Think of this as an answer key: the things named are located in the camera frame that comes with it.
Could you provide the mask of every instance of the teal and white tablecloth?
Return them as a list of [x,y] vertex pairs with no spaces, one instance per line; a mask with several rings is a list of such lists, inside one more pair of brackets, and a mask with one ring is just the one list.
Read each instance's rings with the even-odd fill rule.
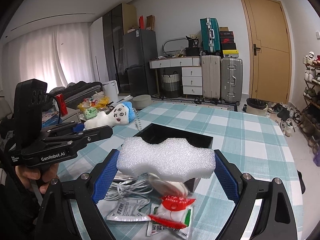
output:
[[[139,112],[142,127],[156,123],[181,130],[213,137],[212,148],[220,149],[241,172],[248,172],[255,179],[271,181],[280,178],[288,192],[293,208],[298,239],[301,239],[303,206],[297,170],[279,126],[267,117],[213,109],[203,106],[156,103]],[[77,178],[83,172],[90,172],[102,162],[113,149],[120,149],[125,138],[137,133],[135,123],[113,128],[109,139],[90,143],[78,152],[78,157],[60,163],[58,175],[61,181]],[[201,179],[194,193],[195,213],[192,239],[215,239],[230,216],[234,203],[227,199],[215,174],[210,179]],[[104,208],[105,200],[98,203],[103,217],[110,208]],[[257,200],[242,239],[249,239],[257,220],[261,200]],[[89,239],[81,217],[74,207],[79,231]],[[146,236],[147,223],[107,223],[117,239],[150,239]],[[161,239],[161,234],[154,235]]]

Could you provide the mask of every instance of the finger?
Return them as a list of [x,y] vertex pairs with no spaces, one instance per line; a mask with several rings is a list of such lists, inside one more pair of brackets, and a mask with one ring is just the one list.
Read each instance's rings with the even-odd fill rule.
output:
[[24,187],[26,189],[32,190],[32,187],[31,187],[31,184],[30,184],[30,180],[21,175],[19,167],[20,166],[16,166],[16,168],[15,168],[18,178],[20,179],[20,181],[22,182],[22,184],[24,185]]
[[59,163],[52,164],[50,168],[42,175],[43,182],[49,182],[57,176]]
[[16,173],[17,175],[19,174],[21,177],[34,180],[40,179],[39,169],[28,169],[26,166],[23,165],[17,166],[17,168],[18,170],[16,170]]
[[47,191],[48,187],[49,187],[49,183],[50,182],[47,182],[46,184],[43,184],[40,188],[39,188],[39,191],[41,194],[45,194],[45,192]]

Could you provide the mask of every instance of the metal bolt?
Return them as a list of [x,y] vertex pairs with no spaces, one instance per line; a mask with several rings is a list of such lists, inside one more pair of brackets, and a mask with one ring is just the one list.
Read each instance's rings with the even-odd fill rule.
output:
[[88,179],[89,178],[89,173],[82,173],[81,174],[81,179]]
[[281,184],[282,181],[281,181],[281,179],[279,179],[279,178],[275,178],[275,183],[276,183],[276,184]]
[[252,176],[249,174],[249,173],[244,173],[242,174],[242,176],[245,178],[245,179],[251,179]]
[[58,182],[58,179],[56,179],[56,178],[54,178],[54,179],[51,180],[51,184],[52,184],[52,185],[57,184],[57,182]]

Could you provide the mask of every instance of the suitcase handle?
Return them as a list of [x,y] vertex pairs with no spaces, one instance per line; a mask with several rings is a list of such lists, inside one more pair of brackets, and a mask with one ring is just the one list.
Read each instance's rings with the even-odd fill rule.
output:
[[214,39],[214,29],[209,29],[210,39]]
[[233,77],[233,79],[235,80],[235,82],[234,82],[233,84],[231,84],[231,86],[234,87],[234,86],[237,84],[237,79],[236,79],[235,76],[232,76],[232,77]]

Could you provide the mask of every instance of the curtain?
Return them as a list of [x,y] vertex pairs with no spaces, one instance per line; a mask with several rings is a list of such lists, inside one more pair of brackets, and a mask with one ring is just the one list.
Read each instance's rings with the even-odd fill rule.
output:
[[93,82],[89,23],[51,26],[22,35],[4,46],[4,95],[13,105],[17,83],[36,78],[55,87]]

